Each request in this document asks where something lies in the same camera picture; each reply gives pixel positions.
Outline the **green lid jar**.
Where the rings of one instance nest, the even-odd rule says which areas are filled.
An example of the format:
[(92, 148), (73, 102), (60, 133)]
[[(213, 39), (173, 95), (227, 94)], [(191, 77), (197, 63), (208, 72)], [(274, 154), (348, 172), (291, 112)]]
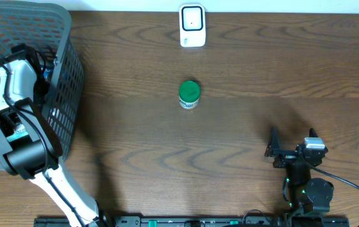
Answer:
[(184, 109), (193, 109), (200, 101), (200, 86), (194, 81), (185, 81), (179, 87), (178, 96)]

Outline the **blue Oreo cookie pack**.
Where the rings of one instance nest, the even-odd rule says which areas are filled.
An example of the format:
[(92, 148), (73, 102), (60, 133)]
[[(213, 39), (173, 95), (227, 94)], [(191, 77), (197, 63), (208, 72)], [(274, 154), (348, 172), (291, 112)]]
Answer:
[(43, 72), (43, 77), (47, 80), (47, 81), (51, 81), (52, 80), (52, 75), (54, 72), (54, 68), (53, 67), (46, 67), (45, 71)]

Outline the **mint green wipes pack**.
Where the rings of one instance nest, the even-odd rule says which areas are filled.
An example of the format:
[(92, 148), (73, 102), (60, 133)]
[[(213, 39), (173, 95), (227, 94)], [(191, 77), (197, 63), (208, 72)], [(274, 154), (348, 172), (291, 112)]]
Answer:
[(28, 135), (28, 132), (26, 131), (25, 126), (19, 125), (18, 127), (16, 127), (14, 129), (14, 132), (12, 133), (12, 135), (8, 136), (6, 139), (8, 140), (8, 142), (13, 142), (13, 141), (21, 139), (27, 135)]

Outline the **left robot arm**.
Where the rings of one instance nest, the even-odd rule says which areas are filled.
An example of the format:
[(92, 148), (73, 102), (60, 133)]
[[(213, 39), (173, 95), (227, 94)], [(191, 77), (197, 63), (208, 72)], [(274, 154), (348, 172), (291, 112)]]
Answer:
[(41, 110), (49, 91), (46, 58), (26, 44), (0, 58), (0, 165), (40, 187), (70, 226), (113, 226), (113, 221), (60, 162), (62, 146)]

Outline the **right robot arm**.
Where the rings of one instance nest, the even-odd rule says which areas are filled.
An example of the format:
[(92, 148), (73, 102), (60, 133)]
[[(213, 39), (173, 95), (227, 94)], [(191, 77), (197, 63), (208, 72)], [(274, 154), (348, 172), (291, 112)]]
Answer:
[(322, 163), (328, 152), (323, 140), (311, 128), (309, 135), (293, 150), (280, 147), (273, 127), (265, 156), (274, 158), (274, 168), (284, 168), (283, 198), (290, 210), (278, 218), (281, 226), (323, 226), (322, 218), (330, 211), (334, 186), (323, 178), (311, 177), (311, 170)]

